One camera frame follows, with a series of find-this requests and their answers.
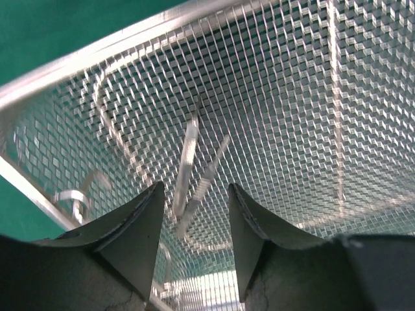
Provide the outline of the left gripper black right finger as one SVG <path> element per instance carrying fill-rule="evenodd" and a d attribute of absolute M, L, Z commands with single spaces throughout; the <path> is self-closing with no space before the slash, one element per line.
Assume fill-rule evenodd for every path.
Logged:
<path fill-rule="evenodd" d="M 239 299 L 247 310 L 413 310 L 414 238 L 298 229 L 235 183 L 228 207 Z"/>

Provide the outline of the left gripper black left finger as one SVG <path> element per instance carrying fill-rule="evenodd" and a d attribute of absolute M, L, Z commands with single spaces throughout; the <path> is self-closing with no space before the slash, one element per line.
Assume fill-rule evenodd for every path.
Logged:
<path fill-rule="evenodd" d="M 156 182 L 55 239 L 1 237 L 2 310 L 144 310 L 164 214 Z"/>

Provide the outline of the green surgical drape cloth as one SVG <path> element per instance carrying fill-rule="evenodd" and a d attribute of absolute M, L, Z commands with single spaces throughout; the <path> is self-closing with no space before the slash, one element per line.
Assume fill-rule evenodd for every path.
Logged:
<path fill-rule="evenodd" d="M 179 1 L 2 1 L 1 83 L 168 10 Z M 1 233 L 54 238 L 62 229 L 1 179 Z"/>

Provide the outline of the long steel tweezers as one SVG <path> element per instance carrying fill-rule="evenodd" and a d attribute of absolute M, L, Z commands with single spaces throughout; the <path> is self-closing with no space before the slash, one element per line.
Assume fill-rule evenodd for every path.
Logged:
<path fill-rule="evenodd" d="M 176 230 L 176 236 L 178 238 L 184 237 L 187 231 L 187 228 L 189 227 L 189 224 L 193 218 L 194 213 L 196 212 L 198 206 L 200 205 L 206 193 L 210 189 L 211 184 L 217 173 L 219 161 L 223 157 L 224 152 L 227 150 L 229 143 L 230 143 L 230 136 L 225 135 L 223 138 L 223 141 L 221 142 L 217 150 L 215 157 L 207 165 L 207 167 L 204 170 L 204 173 L 202 174 L 202 177 L 199 179 L 197 183 L 197 187 L 191 199 L 189 200 L 183 215 L 180 218 L 180 221 L 179 221 L 179 224 Z"/>

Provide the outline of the wire mesh instrument tray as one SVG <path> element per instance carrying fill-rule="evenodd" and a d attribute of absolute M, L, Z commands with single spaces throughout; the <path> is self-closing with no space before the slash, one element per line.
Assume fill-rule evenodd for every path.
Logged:
<path fill-rule="evenodd" d="M 178 238 L 172 201 L 198 96 L 185 208 L 230 143 Z M 1 176 L 62 234 L 162 182 L 144 310 L 247 310 L 232 183 L 326 240 L 414 238 L 414 2 L 188 1 L 152 16 L 1 88 Z"/>

